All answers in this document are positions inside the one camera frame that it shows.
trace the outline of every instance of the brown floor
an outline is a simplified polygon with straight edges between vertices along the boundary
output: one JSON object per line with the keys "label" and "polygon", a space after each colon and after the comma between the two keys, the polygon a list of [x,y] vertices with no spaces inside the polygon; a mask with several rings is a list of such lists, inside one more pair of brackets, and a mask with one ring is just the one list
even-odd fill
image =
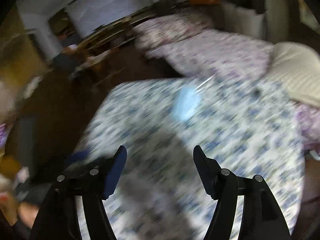
{"label": "brown floor", "polygon": [[[113,87],[127,81],[180,76],[165,62],[147,61],[133,45],[114,53],[103,67],[124,70],[111,81],[101,82],[96,93],[91,92],[92,84],[86,78],[71,83],[65,74],[53,71],[22,108],[22,115],[37,118],[34,152],[38,164],[48,163],[48,160],[51,164],[40,170],[38,181],[54,179],[63,169],[63,159],[74,150],[85,127]],[[18,151],[16,133],[13,130],[9,136],[6,154],[15,155]],[[320,162],[307,160],[302,206],[292,239],[303,236],[319,211]]]}

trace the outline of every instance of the striped cream pillow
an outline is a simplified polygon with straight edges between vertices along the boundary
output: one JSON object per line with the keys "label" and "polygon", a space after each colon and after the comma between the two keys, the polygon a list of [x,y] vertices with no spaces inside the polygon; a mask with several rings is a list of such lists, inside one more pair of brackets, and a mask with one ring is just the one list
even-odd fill
{"label": "striped cream pillow", "polygon": [[291,99],[320,107],[320,57],[312,48],[277,43],[267,78],[282,82]]}

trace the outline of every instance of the silver screw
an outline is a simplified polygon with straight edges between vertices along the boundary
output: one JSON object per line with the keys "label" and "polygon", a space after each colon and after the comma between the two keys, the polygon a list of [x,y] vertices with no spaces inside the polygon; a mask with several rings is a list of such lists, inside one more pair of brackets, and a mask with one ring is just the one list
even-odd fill
{"label": "silver screw", "polygon": [[228,169],[222,169],[222,170],[221,170],[221,174],[227,176],[227,175],[230,174],[230,171],[229,171]]}
{"label": "silver screw", "polygon": [[260,175],[257,175],[257,176],[255,176],[254,178],[255,178],[255,179],[256,179],[256,181],[258,181],[258,182],[263,181],[263,177],[262,177],[262,176],[260,176]]}
{"label": "silver screw", "polygon": [[90,171],[90,175],[97,175],[99,173],[99,170],[98,169],[92,169]]}
{"label": "silver screw", "polygon": [[64,179],[65,179],[65,176],[63,176],[63,175],[59,175],[57,177],[57,181],[63,181]]}

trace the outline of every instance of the yellow wall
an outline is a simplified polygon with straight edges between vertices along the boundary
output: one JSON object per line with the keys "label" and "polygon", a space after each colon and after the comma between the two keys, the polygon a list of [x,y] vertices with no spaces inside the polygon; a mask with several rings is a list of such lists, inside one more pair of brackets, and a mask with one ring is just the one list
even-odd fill
{"label": "yellow wall", "polygon": [[0,27],[0,77],[16,94],[31,78],[46,69],[26,35],[14,5]]}

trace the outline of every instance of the window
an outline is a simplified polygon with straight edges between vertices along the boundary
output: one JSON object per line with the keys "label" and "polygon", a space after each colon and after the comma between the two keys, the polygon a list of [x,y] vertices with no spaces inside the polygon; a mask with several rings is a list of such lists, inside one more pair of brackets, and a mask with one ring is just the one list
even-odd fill
{"label": "window", "polygon": [[320,34],[320,25],[304,0],[298,0],[300,21]]}

